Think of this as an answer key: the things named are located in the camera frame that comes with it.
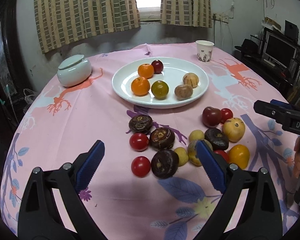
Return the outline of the person's right hand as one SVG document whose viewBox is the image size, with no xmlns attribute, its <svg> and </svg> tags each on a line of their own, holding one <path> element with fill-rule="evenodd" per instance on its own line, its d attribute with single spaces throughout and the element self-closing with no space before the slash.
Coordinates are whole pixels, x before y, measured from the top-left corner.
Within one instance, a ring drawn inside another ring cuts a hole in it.
<svg viewBox="0 0 300 240">
<path fill-rule="evenodd" d="M 293 167 L 293 175 L 295 178 L 299 178 L 300 176 L 300 137 L 296 139 L 294 145 L 294 167 Z"/>
</svg>

